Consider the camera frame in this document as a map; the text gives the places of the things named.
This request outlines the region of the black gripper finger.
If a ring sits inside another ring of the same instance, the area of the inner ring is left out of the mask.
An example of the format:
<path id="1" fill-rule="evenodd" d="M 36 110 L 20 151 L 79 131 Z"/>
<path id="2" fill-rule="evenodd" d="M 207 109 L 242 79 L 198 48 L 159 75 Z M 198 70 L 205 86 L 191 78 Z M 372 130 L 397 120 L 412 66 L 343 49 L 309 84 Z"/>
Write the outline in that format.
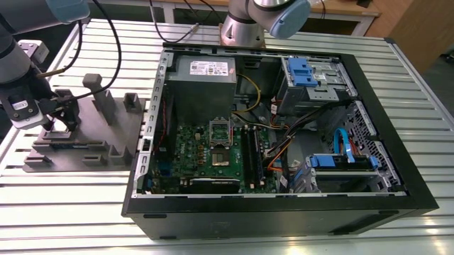
<path id="1" fill-rule="evenodd" d="M 67 126 L 68 131 L 75 131 L 78 128 L 78 101 L 72 100 L 64 103 L 62 110 L 56 112 L 56 118 Z"/>
<path id="2" fill-rule="evenodd" d="M 54 122 L 50 120 L 48 115 L 51 115 L 55 112 L 55 109 L 58 108 L 58 102 L 47 98 L 40 99 L 39 108 L 46 116 L 44 118 L 46 123 L 42 126 L 47 131 L 51 131 L 54 127 Z"/>

